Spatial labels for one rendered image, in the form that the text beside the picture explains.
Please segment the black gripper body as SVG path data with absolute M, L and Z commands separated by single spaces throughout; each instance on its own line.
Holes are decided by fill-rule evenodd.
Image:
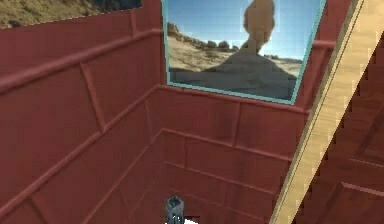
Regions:
M 166 223 L 185 223 L 184 202 L 177 195 L 172 195 L 166 202 Z

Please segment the teal framed window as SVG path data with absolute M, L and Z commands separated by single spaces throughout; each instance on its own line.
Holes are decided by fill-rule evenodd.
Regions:
M 162 0 L 166 83 L 292 105 L 327 0 Z

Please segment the tan wooden door frame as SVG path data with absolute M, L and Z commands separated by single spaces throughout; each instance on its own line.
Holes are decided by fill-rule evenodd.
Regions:
M 352 0 L 269 224 L 384 224 L 384 0 Z

